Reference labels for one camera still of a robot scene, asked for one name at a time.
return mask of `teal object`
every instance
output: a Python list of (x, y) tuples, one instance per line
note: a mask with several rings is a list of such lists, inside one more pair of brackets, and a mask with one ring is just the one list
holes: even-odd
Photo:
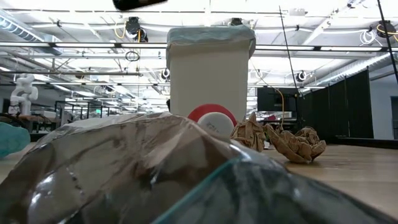
[(0, 122), (0, 158), (23, 150), (29, 143), (30, 134), (25, 128)]

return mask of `table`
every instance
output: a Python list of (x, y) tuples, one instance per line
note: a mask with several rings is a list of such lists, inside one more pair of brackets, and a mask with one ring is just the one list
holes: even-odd
[(328, 184), (398, 219), (398, 150), (327, 146), (312, 164), (294, 164), (276, 150), (262, 153), (291, 172)]

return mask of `black partition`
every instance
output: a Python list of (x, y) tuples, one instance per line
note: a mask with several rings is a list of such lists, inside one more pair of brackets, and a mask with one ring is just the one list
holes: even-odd
[(302, 124), (314, 127), (321, 139), (373, 138), (367, 70), (312, 91), (299, 102)]

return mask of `yellow cable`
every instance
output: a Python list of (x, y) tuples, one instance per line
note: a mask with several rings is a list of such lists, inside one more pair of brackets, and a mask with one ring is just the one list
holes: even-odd
[(280, 97), (282, 98), (282, 122), (280, 123), (280, 126), (282, 127), (284, 124), (284, 120), (285, 120), (285, 99), (284, 99), (284, 95), (282, 94), (281, 91), (279, 91), (277, 88), (273, 87), (272, 85), (266, 83), (266, 81), (264, 81), (264, 79), (261, 77), (261, 75), (259, 74), (259, 72), (257, 71), (257, 69), (255, 68), (253, 61), (250, 59), (251, 64), (253, 65), (254, 70), (256, 71), (257, 76), (261, 79), (262, 82), (264, 82), (267, 86), (271, 86), (274, 90), (276, 90), (279, 94)]
[(119, 36), (119, 34), (118, 34), (117, 30), (116, 30), (116, 27), (114, 28), (113, 31), (114, 31), (114, 34), (116, 35), (116, 37), (119, 37), (120, 39), (124, 38), (124, 36), (126, 35), (126, 24), (127, 24), (127, 21), (124, 22), (124, 28), (123, 28), (123, 35), (122, 36)]
[[(385, 34), (385, 33), (386, 33), (386, 31), (384, 31), (384, 30), (381, 30), (381, 29), (380, 29), (380, 26), (381, 26), (381, 24), (377, 25), (376, 29), (377, 29), (378, 31), (382, 32), (383, 34)], [(388, 34), (395, 35), (395, 34), (398, 34), (398, 32), (393, 32), (393, 33), (391, 33), (391, 32), (388, 32)]]

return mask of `white wall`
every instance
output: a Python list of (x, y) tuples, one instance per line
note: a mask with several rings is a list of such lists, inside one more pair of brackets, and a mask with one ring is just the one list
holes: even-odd
[(394, 75), (391, 75), (371, 81), (370, 87), (374, 138), (394, 139), (391, 97), (398, 96), (397, 80)]

